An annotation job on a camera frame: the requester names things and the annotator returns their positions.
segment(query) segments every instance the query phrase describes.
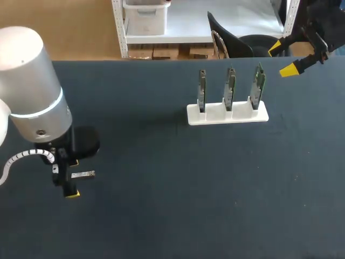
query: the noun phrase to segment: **white shelf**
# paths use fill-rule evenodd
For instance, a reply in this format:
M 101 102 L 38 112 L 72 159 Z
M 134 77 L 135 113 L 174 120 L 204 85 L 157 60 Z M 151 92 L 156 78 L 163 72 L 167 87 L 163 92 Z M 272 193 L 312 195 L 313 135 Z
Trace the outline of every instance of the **white shelf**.
M 129 21 L 127 43 L 211 43 L 207 11 L 237 37 L 262 34 L 280 38 L 284 29 L 270 0 L 173 0 L 165 35 L 132 35 Z

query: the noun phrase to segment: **table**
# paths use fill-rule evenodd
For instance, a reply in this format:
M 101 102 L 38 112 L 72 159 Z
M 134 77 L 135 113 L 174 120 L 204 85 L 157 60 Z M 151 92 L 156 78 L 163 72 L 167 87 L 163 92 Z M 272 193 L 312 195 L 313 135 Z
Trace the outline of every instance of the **table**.
M 0 258 L 342 258 L 345 58 L 280 78 L 291 61 L 54 62 L 75 125 L 99 130 L 100 152 L 73 169 L 96 178 L 65 199 L 39 157 L 15 163 Z M 232 64 L 240 101 L 259 62 L 268 122 L 187 124 L 199 69 L 217 102 Z M 0 165 L 30 147 L 10 123 Z

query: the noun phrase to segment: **cardboard box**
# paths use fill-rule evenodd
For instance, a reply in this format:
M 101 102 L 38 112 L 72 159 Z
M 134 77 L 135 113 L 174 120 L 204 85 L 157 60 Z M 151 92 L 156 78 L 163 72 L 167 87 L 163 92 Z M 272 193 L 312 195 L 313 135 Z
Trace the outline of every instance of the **cardboard box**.
M 153 45 L 152 44 L 138 44 L 128 46 L 128 58 L 148 60 L 152 59 Z
M 212 43 L 197 43 L 191 45 L 189 55 L 192 59 L 212 59 L 214 52 Z
M 153 59 L 178 59 L 178 44 L 157 44 L 153 49 Z

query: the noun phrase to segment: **chair leg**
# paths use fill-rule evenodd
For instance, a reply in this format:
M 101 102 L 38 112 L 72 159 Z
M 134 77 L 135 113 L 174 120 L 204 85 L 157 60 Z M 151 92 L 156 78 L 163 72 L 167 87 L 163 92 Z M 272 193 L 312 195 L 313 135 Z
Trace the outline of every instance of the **chair leg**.
M 212 40 L 213 40 L 213 48 L 215 49 L 215 53 L 218 57 L 218 59 L 220 59 L 220 55 L 219 55 L 219 48 L 217 46 L 217 43 L 216 43 L 216 39 L 215 39 L 215 36 L 219 39 L 220 43 L 222 44 L 222 47 L 224 49 L 224 54 L 225 54 L 225 58 L 229 58 L 229 53 L 227 51 L 227 48 L 224 44 L 224 41 L 223 39 L 221 38 L 221 36 L 218 34 L 218 32 L 216 31 L 211 31 L 211 36 L 212 36 Z

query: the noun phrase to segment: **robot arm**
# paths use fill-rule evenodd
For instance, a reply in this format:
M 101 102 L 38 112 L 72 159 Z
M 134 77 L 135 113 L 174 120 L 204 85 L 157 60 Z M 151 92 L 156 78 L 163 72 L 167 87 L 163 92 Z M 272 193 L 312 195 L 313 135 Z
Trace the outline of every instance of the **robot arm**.
M 47 156 L 44 162 L 55 163 L 53 183 L 62 186 L 65 197 L 79 196 L 74 182 L 78 174 L 73 177 L 68 168 L 93 156 L 99 149 L 99 138 L 90 127 L 73 127 L 71 111 L 43 41 L 29 28 L 0 29 L 0 145 L 8 117 L 35 145 L 36 151 L 21 154 L 48 151 L 54 159 Z
M 270 49 L 271 56 L 276 56 L 297 41 L 310 42 L 314 54 L 296 60 L 280 70 L 282 77 L 304 73 L 305 69 L 328 59 L 327 52 L 345 44 L 345 12 L 340 9 L 341 0 L 313 0 L 307 8 L 308 22 L 299 26 L 290 36 L 280 38 Z

